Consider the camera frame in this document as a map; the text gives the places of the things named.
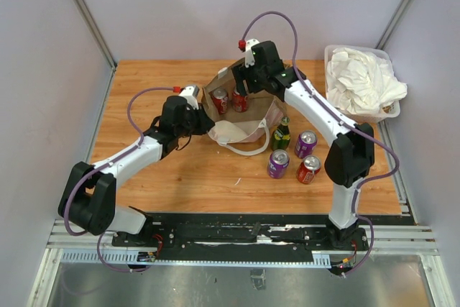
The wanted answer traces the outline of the burlap canvas tote bag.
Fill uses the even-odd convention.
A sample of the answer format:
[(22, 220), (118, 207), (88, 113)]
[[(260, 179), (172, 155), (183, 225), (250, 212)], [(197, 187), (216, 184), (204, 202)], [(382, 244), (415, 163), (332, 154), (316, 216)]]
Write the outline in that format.
[[(270, 143), (270, 130), (280, 124), (281, 119), (287, 115), (286, 106), (278, 98), (266, 91), (248, 95), (248, 109), (237, 112), (231, 102), (227, 102), (227, 112), (220, 114), (213, 102), (211, 94), (217, 88), (222, 88), (232, 97), (236, 82), (231, 69), (243, 65), (240, 59), (232, 65), (220, 69), (218, 74), (203, 87), (201, 103), (207, 116), (215, 123), (208, 131), (208, 136), (218, 145), (225, 147), (236, 154), (253, 156), (264, 152)], [(261, 137), (265, 138), (264, 144), (252, 151), (239, 150), (235, 144), (253, 143)]]

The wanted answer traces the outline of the red cola can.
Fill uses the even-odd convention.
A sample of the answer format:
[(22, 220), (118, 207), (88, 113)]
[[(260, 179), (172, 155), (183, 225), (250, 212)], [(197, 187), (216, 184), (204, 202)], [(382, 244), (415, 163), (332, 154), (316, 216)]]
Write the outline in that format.
[(321, 170), (321, 161), (315, 155), (308, 155), (300, 163), (296, 178), (300, 183), (312, 183), (316, 175)]
[(248, 109), (248, 96), (243, 96), (234, 88), (232, 92), (232, 107), (236, 112), (242, 113)]
[(211, 98), (219, 114), (225, 114), (228, 109), (228, 93), (226, 89), (219, 87), (211, 92)]

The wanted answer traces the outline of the green glass bottle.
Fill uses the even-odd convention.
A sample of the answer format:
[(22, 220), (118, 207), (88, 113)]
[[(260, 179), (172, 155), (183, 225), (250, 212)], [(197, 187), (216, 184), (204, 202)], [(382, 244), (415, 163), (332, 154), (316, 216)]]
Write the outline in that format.
[(288, 145), (290, 144), (290, 130), (289, 125), (290, 118), (288, 116), (284, 116), (280, 124), (276, 127), (275, 131), (272, 133), (270, 139), (270, 148), (272, 151), (275, 150), (286, 150)]

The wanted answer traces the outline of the purple Fanta can front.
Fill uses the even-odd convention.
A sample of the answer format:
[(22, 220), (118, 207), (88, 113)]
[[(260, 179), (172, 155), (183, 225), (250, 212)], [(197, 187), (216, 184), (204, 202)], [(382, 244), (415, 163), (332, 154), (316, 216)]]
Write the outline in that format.
[(267, 173), (271, 178), (282, 178), (290, 163), (289, 155), (284, 150), (275, 150), (270, 155), (267, 165)]

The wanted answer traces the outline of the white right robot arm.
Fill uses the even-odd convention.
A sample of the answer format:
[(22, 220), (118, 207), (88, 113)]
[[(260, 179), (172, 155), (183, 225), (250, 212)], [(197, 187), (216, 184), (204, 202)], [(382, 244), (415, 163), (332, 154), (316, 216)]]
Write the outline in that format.
[(326, 222), (326, 242), (343, 249), (357, 231), (359, 184), (374, 164), (374, 131), (344, 116), (317, 92), (296, 65), (286, 66), (272, 41), (240, 40), (244, 53), (232, 67), (238, 92), (266, 91), (300, 112), (326, 140), (323, 169), (333, 183), (333, 204)]

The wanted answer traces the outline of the purple fanta can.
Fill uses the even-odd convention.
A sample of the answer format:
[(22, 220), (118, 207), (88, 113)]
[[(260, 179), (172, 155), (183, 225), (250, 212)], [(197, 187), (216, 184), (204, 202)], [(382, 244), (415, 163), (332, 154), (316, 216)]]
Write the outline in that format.
[(316, 136), (316, 133), (311, 130), (306, 130), (304, 132), (301, 132), (298, 135), (298, 139), (295, 145), (295, 155), (303, 159), (304, 157), (311, 155), (314, 151), (314, 148), (317, 145), (318, 138)]
[(267, 173), (271, 178), (282, 178), (290, 163), (289, 155), (284, 150), (275, 150), (270, 155), (267, 165)]

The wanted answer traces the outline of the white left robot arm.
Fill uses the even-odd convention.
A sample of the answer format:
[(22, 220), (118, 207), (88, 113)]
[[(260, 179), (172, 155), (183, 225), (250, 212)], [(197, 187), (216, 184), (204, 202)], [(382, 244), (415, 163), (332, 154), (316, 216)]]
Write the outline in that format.
[(154, 229), (147, 215), (117, 206), (117, 191), (144, 168), (179, 150), (181, 138), (206, 134), (213, 126), (196, 96), (182, 92), (167, 98), (161, 115), (133, 144), (93, 165), (75, 164), (58, 206), (67, 232), (75, 237), (124, 232), (136, 245), (148, 245)]

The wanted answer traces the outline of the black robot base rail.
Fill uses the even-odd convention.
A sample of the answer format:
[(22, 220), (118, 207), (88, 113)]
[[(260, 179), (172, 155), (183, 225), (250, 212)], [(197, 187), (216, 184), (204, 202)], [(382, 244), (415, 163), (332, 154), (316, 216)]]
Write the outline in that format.
[(337, 260), (320, 262), (330, 267), (349, 264), (370, 239), (356, 224), (335, 230), (325, 216), (148, 214), (139, 234), (114, 232), (111, 244), (160, 246), (162, 260), (229, 264), (312, 264), (315, 251), (332, 251)]

